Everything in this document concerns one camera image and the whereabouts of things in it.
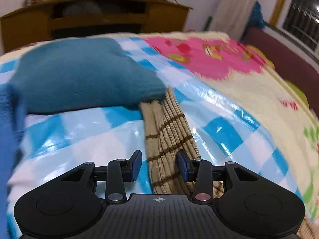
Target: crosshair symbol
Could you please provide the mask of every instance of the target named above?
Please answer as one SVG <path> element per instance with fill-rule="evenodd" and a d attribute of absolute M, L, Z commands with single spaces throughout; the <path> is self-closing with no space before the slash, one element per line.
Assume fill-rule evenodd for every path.
<path fill-rule="evenodd" d="M 165 200 L 165 199 L 163 199 L 163 198 L 161 198 L 161 197 L 158 197 L 158 198 L 156 198 L 156 199 L 154 199 L 154 200 L 156 200 L 156 201 L 159 203 L 159 202 L 162 202 L 162 201 Z"/>

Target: bed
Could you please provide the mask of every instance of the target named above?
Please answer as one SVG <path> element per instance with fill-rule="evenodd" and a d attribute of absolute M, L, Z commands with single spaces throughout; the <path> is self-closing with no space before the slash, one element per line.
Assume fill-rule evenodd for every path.
<path fill-rule="evenodd" d="M 96 37 L 114 39 L 127 55 L 173 87 L 203 159 L 216 165 L 236 161 L 298 195 L 307 210 L 299 236 L 318 236 L 318 121 L 262 56 L 225 33 L 88 38 Z M 21 55 L 46 43 L 0 57 L 0 85 L 14 75 Z M 221 121 L 221 132 L 216 132 L 216 120 Z M 128 159 L 136 149 L 142 151 L 143 163 L 137 182 L 126 184 L 126 192 L 152 193 L 139 110 L 117 106 L 28 115 L 23 156 L 8 181 L 12 238 L 21 235 L 13 207 L 23 194 L 83 162 L 106 165 Z M 102 191 L 99 184 L 97 194 Z"/>

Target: window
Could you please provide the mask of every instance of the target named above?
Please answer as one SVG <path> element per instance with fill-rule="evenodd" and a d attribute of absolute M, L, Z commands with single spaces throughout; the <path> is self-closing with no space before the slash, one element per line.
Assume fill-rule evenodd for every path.
<path fill-rule="evenodd" d="M 292 0 L 282 28 L 317 54 L 319 0 Z"/>

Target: blue cloth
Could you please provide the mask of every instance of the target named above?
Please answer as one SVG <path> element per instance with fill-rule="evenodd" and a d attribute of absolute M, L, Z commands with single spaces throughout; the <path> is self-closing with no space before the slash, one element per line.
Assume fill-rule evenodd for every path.
<path fill-rule="evenodd" d="M 259 2 L 256 2 L 251 11 L 243 37 L 246 36 L 250 28 L 263 29 L 265 26 L 266 24 L 263 19 L 263 14 L 261 13 L 261 4 Z"/>
<path fill-rule="evenodd" d="M 0 239 L 7 234 L 7 181 L 12 173 L 16 153 L 24 132 L 26 108 L 10 85 L 0 90 Z"/>
<path fill-rule="evenodd" d="M 110 38 L 50 42 L 26 53 L 11 79 L 28 113 L 51 114 L 160 100 L 166 87 L 154 71 Z"/>

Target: curtain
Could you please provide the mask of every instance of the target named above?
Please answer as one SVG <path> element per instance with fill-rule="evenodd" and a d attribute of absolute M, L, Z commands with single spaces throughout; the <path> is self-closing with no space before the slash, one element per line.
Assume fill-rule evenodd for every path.
<path fill-rule="evenodd" d="M 230 38 L 239 41 L 256 1 L 221 0 L 209 30 L 226 32 Z"/>

